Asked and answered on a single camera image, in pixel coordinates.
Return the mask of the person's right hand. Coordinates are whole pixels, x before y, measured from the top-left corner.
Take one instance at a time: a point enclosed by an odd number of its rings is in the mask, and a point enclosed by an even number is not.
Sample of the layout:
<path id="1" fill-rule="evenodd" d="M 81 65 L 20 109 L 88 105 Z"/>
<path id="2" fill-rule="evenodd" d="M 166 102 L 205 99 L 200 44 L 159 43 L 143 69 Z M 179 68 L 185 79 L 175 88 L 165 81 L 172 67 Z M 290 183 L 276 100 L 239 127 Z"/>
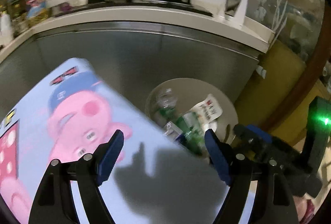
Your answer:
<path id="1" fill-rule="evenodd" d="M 299 223 L 309 223 L 320 208 L 321 202 L 309 194 L 302 197 L 293 196 Z"/>

